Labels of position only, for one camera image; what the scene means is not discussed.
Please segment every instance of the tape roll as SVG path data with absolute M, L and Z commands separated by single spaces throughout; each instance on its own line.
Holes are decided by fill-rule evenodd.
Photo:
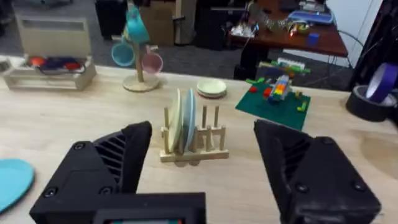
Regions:
M 368 86 L 356 86 L 348 98 L 347 110 L 367 121 L 384 121 L 393 111 L 397 99 L 392 94 L 387 94 L 381 103 L 373 102 L 366 98 Z
M 379 66 L 366 91 L 366 98 L 381 103 L 394 87 L 398 76 L 398 67 L 389 63 Z

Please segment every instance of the blue plate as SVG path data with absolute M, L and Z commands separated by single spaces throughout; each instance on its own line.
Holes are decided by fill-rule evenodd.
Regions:
M 21 198 L 33 183 L 34 170 L 20 159 L 0 160 L 0 213 Z
M 193 90 L 189 89 L 185 101 L 184 117 L 182 121 L 184 151 L 188 150 L 195 132 L 196 102 Z

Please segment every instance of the stacked saucer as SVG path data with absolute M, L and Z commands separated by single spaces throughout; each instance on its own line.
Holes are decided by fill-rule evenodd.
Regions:
M 197 90 L 199 95 L 205 98 L 222 98 L 226 95 L 226 84 L 221 80 L 207 79 L 198 82 Z

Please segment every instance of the light wood tabletop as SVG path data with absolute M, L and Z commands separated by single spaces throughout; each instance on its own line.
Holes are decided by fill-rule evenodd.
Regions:
M 0 214 L 0 223 L 33 223 L 29 210 L 65 153 L 75 141 L 93 141 L 131 123 L 148 120 L 153 134 L 138 193 L 206 192 L 211 224 L 279 223 L 279 211 L 269 186 L 253 132 L 255 116 L 234 107 L 249 88 L 225 80 L 228 94 L 206 100 L 196 94 L 197 114 L 208 105 L 208 121 L 220 105 L 219 123 L 227 127 L 229 159 L 193 163 L 161 163 L 160 127 L 165 106 L 176 88 L 183 96 L 196 89 L 201 77 L 159 74 L 161 88 L 132 93 L 122 87 L 132 70 L 96 67 L 98 75 L 84 91 L 10 91 L 0 82 L 0 159 L 20 158 L 35 168 L 35 182 L 14 207 Z M 349 157 L 382 203 L 375 223 L 398 220 L 398 130 L 390 122 L 370 123 L 345 109 L 348 93 L 298 88 L 312 97 L 303 131 L 330 136 Z

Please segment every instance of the green mat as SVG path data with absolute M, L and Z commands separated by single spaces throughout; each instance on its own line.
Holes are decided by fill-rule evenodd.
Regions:
M 295 94 L 290 92 L 285 97 L 285 100 L 276 105 L 270 105 L 262 94 L 266 88 L 272 88 L 272 86 L 265 83 L 257 83 L 253 86 L 257 88 L 257 92 L 251 93 L 247 91 L 235 109 L 294 129 L 301 130 L 303 128 L 305 116 L 310 106 L 311 98 L 309 96 L 303 95 L 301 99 L 296 99 Z M 305 111 L 297 111 L 297 107 L 301 106 L 303 101 L 307 102 Z

